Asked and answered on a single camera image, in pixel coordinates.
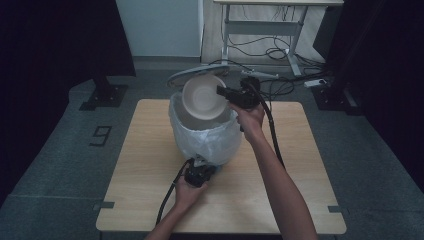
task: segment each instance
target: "wooden table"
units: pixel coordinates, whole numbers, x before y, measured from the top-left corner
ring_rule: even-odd
[[[169,100],[141,100],[124,141],[101,209],[100,231],[150,231],[165,194],[185,159],[168,117]],[[300,189],[320,234],[343,234],[346,226],[301,104],[272,104],[288,173]],[[264,131],[271,140],[265,120]],[[163,216],[174,203],[168,200]],[[244,139],[236,156],[215,174],[209,189],[176,227],[188,233],[278,234],[263,181]]]
[[[243,35],[272,35],[272,36],[292,36],[293,40],[289,49],[285,49],[293,74],[302,75],[296,58],[294,57],[297,42],[305,21],[309,6],[342,6],[343,0],[214,0],[215,3],[225,5],[224,19],[224,46],[222,48],[222,64],[227,64],[228,60],[228,38],[230,34]],[[298,21],[237,21],[230,19],[231,5],[283,5],[283,6],[303,6],[302,13]]]

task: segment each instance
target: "white wall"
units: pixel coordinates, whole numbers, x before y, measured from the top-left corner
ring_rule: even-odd
[[[133,56],[200,57],[203,0],[116,0]]]

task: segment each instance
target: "forearm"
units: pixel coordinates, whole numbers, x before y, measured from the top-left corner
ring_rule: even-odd
[[[265,137],[259,134],[251,141],[251,145],[283,239],[317,239],[302,195]]]
[[[145,239],[149,240],[167,240],[171,236],[177,223],[183,218],[188,209],[176,207],[175,205],[159,222],[158,225],[147,235]]]

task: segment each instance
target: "hand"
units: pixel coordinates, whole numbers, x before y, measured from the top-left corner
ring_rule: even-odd
[[[237,112],[237,122],[243,128],[247,141],[251,142],[254,138],[263,136],[262,123],[265,111],[261,104],[249,110],[242,109],[232,103],[228,103],[228,106]]]
[[[207,182],[203,183],[200,188],[191,186],[184,180],[184,176],[181,176],[175,186],[176,199],[175,207],[180,210],[187,211],[193,206],[200,198],[202,193],[208,188]]]

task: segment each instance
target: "human arm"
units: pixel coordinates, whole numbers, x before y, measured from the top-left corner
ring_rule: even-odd
[[[262,131],[264,109],[249,111],[230,104],[251,144],[265,184],[268,199],[283,239],[317,239],[311,215],[298,188],[281,165]]]
[[[147,235],[145,239],[169,239],[175,226],[197,202],[197,200],[207,188],[207,183],[204,183],[200,188],[196,188],[188,184],[184,180],[184,177],[180,177],[177,185],[175,186],[176,196],[174,206],[172,206],[165,217],[158,223],[158,225],[156,225],[156,227],[149,233],[149,235]]]

